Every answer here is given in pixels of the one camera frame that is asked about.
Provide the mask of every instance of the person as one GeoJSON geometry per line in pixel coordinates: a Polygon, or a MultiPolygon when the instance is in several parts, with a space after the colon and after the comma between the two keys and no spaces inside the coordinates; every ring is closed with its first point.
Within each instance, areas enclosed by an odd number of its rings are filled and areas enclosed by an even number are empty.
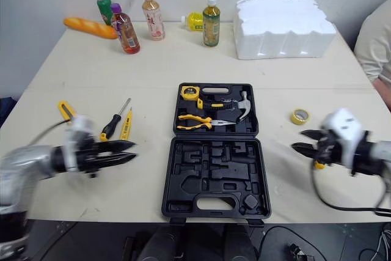
{"type": "Polygon", "coordinates": [[[391,0],[365,19],[354,54],[391,111],[391,0]]]}

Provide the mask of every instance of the white bottle cap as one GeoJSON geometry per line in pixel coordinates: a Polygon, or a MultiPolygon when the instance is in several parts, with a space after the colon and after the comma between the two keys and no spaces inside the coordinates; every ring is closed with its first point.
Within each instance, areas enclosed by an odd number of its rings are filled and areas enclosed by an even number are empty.
{"type": "Polygon", "coordinates": [[[215,6],[216,2],[217,2],[217,0],[208,0],[208,5],[209,6],[215,6]]]}

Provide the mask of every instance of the styrofoam block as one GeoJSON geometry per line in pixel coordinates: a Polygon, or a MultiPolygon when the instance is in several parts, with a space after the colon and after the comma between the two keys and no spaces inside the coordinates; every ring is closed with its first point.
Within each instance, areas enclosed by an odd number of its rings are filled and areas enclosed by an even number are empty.
{"type": "Polygon", "coordinates": [[[239,59],[320,57],[336,34],[314,0],[240,0],[233,22],[239,59]]]}

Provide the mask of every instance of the beige shirt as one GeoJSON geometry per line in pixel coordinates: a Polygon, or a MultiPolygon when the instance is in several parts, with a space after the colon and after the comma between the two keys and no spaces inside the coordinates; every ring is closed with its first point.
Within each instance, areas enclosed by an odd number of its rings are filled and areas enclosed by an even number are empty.
{"type": "Polygon", "coordinates": [[[364,21],[354,54],[371,82],[379,78],[391,89],[391,0],[364,21]]]}

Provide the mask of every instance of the toolbox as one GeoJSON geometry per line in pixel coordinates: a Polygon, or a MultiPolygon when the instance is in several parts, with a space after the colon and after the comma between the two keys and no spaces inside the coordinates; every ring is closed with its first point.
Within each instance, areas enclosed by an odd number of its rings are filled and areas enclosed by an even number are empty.
{"type": "Polygon", "coordinates": [[[252,86],[180,84],[174,133],[163,215],[172,223],[184,223],[188,217],[212,217],[241,218],[250,225],[262,225],[271,207],[261,143],[255,138],[258,121],[252,86]],[[232,123],[213,125],[216,120],[232,123]],[[200,207],[200,201],[210,198],[227,205],[224,209],[200,207]]]}

